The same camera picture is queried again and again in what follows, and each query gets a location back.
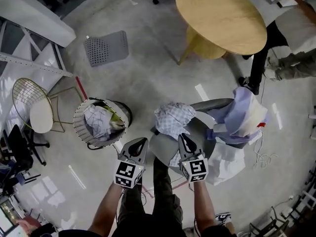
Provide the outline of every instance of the gold metal chair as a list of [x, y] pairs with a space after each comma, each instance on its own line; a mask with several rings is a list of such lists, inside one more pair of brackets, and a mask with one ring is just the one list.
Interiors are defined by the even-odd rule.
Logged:
[[[46, 89], [40, 87], [34, 81], [32, 81], [28, 78], [20, 78], [13, 85], [13, 89], [12, 89], [13, 105], [14, 105], [14, 108], [15, 108], [17, 114], [22, 119], [24, 124], [26, 126], [28, 126], [29, 128], [33, 129], [31, 122], [28, 123], [31, 108], [32, 108], [32, 106], [34, 106], [34, 104], [38, 103], [39, 101], [46, 100], [47, 102], [45, 104], [50, 106], [50, 110], [52, 113], [51, 118], [53, 119], [52, 120], [53, 123], [59, 123], [61, 126], [61, 129], [62, 129], [61, 131], [53, 130], [53, 129], [50, 129], [50, 130], [56, 131], [56, 132], [65, 132], [65, 129], [64, 129], [62, 124], [73, 124], [73, 123], [72, 122], [64, 122], [64, 121], [60, 120], [59, 113], [58, 113], [58, 94], [65, 92], [65, 91], [68, 91], [70, 89], [74, 89], [77, 92], [80, 100], [83, 101], [82, 96], [80, 95], [80, 93], [76, 87], [70, 87], [70, 88], [61, 90], [57, 93], [54, 93], [52, 95], [49, 95]], [[51, 101], [53, 99], [56, 99], [57, 120], [54, 119], [53, 107], [51, 104]]]

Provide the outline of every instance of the gray plastic mat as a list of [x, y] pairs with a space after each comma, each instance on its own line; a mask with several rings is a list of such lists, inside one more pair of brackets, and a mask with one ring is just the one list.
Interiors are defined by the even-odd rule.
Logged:
[[84, 42], [85, 52], [92, 67], [125, 59], [128, 45], [125, 31], [99, 38], [88, 38]]

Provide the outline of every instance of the person's arm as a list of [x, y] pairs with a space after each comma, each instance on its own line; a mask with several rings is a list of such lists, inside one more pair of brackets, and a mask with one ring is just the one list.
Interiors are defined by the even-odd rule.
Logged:
[[304, 12], [304, 14], [316, 25], [316, 12], [310, 4], [306, 3], [303, 0], [294, 0], [297, 2], [300, 9]]
[[89, 231], [99, 234], [102, 237], [107, 237], [109, 235], [118, 209], [121, 192], [121, 186], [114, 183], [111, 184], [108, 192], [99, 205], [92, 225], [88, 229]]
[[201, 234], [206, 228], [216, 225], [215, 212], [205, 181], [194, 183], [194, 212], [197, 228]]

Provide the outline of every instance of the table base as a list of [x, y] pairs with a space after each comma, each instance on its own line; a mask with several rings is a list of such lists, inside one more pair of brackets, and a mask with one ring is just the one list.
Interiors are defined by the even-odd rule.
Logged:
[[181, 63], [183, 63], [183, 61], [192, 51], [205, 59], [218, 59], [226, 53], [226, 50], [220, 48], [210, 41], [207, 41], [190, 26], [187, 29], [187, 42], [189, 45], [182, 54], [178, 65], [181, 65]]

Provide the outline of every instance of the lavender cloth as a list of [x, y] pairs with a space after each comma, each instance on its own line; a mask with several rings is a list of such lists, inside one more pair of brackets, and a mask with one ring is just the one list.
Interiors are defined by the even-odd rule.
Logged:
[[[252, 134], [248, 134], [243, 137], [239, 136], [238, 131], [247, 118], [249, 107], [254, 95], [245, 87], [236, 88], [234, 90], [234, 95], [234, 101], [229, 105], [207, 112], [217, 123], [224, 123], [227, 129], [227, 132], [220, 133], [214, 132], [213, 129], [209, 129], [207, 131], [208, 140], [215, 140], [216, 137], [219, 137], [228, 144], [240, 144], [252, 140], [260, 132], [258, 129]], [[266, 123], [267, 121], [268, 116], [266, 115], [261, 122]]]

